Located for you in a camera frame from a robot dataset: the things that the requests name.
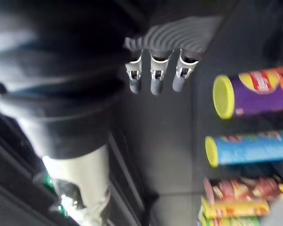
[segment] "yellow snack box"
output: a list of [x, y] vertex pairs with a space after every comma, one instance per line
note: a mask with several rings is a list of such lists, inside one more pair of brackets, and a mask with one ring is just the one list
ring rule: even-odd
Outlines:
[[206, 218], [264, 216], [270, 212], [267, 201], [215, 203], [210, 205], [208, 201], [202, 197], [201, 203]]

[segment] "green object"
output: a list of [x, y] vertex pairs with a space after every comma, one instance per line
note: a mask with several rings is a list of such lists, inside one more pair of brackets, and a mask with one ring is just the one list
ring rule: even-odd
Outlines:
[[207, 219], [202, 216], [202, 226], [260, 226], [257, 217]]
[[[55, 192], [55, 187], [53, 185], [53, 182], [49, 176], [49, 174], [45, 174], [44, 176], [44, 180], [43, 180], [43, 183], [45, 185], [45, 187], [47, 187], [48, 190], [50, 190], [51, 192]], [[67, 213], [66, 209], [62, 206], [62, 205], [58, 205], [56, 210], [62, 214], [64, 217], [69, 217], [69, 214]]]

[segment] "pringles can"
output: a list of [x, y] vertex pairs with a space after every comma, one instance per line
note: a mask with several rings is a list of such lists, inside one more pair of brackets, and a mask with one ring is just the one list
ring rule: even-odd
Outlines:
[[208, 161], [213, 167], [283, 160], [283, 130], [206, 137], [205, 148]]
[[216, 77], [213, 101], [222, 119], [283, 110], [283, 67]]

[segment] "pringles logo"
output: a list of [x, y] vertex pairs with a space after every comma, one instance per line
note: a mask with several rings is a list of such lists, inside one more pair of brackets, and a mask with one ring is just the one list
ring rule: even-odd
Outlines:
[[283, 68], [241, 73], [239, 78], [248, 89], [258, 94], [272, 93], [279, 85], [283, 89]]

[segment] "can label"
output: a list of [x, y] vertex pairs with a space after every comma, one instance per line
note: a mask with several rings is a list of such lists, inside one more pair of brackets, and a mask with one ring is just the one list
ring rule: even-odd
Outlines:
[[270, 178], [237, 178], [232, 180], [204, 180], [208, 202], [272, 201], [283, 196], [283, 180]]
[[283, 130], [214, 138], [220, 165], [283, 160]]
[[234, 114], [283, 110], [283, 67], [230, 78], [235, 93]]

